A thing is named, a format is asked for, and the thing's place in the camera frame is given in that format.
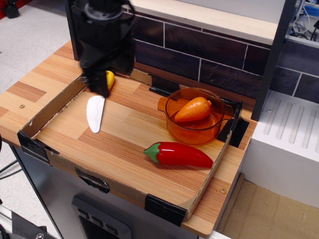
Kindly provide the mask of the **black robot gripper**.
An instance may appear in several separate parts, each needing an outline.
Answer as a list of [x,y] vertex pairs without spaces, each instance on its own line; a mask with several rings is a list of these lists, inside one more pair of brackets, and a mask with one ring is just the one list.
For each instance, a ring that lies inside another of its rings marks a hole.
[[109,96],[106,71],[129,75],[135,61],[134,14],[124,16],[128,0],[76,0],[71,12],[82,46],[82,81],[94,93]]

